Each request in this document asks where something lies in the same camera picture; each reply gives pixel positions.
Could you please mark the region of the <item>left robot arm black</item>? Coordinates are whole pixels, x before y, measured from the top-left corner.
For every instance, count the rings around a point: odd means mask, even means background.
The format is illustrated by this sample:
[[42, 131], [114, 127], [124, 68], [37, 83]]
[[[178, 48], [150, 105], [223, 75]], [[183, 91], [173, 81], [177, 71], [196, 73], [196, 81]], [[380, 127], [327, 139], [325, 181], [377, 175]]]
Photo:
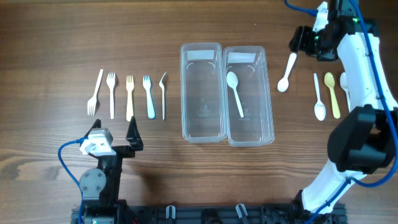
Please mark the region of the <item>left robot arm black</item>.
[[127, 202], [119, 199], [123, 159], [135, 157], [144, 146], [135, 117], [130, 118], [128, 144], [112, 146], [112, 141], [109, 129], [103, 128], [99, 119], [80, 141], [82, 154], [97, 159], [98, 165], [84, 172], [78, 181], [82, 200], [77, 223], [139, 223]]

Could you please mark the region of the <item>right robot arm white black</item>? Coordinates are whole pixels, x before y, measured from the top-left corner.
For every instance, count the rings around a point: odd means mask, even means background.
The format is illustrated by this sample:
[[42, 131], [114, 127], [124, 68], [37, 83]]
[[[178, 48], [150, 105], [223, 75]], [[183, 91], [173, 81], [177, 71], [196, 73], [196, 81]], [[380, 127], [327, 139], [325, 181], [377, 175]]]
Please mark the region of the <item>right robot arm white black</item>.
[[289, 47], [320, 62], [340, 60], [348, 84], [349, 114], [331, 132], [328, 160], [315, 178], [295, 198], [296, 217], [307, 222], [331, 213], [334, 204], [354, 184], [377, 169], [397, 170], [397, 102], [392, 96], [379, 55], [379, 29], [365, 19], [357, 1], [330, 1], [308, 11], [313, 27], [300, 26]]

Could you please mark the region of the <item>white wide-handled spoon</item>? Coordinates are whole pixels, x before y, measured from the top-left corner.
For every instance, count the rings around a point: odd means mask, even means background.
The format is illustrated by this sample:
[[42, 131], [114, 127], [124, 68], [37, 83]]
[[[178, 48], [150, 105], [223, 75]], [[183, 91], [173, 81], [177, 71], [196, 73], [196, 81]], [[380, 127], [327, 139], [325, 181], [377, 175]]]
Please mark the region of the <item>white wide-handled spoon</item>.
[[295, 64], [295, 61], [297, 59], [297, 54], [295, 52], [292, 52], [289, 55], [288, 61], [287, 61], [287, 66], [285, 69], [284, 76], [279, 80], [277, 84], [277, 89], [279, 92], [285, 92], [288, 87], [289, 87], [289, 75], [293, 69], [293, 66]]

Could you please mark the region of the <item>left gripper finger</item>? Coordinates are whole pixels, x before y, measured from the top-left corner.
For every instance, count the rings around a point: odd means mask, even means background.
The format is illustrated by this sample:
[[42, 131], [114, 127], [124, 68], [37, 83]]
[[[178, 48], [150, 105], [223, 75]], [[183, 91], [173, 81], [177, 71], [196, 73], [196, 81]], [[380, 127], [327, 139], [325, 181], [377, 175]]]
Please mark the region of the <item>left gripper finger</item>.
[[95, 128], [100, 128], [101, 127], [101, 120], [96, 119], [95, 122], [93, 123], [92, 127], [88, 130], [88, 132], [84, 135], [85, 138], [88, 137], [89, 133], [95, 129]]
[[130, 143], [131, 146], [142, 146], [142, 139], [138, 132], [136, 119], [133, 116], [131, 117], [131, 120], [129, 122], [126, 140]]

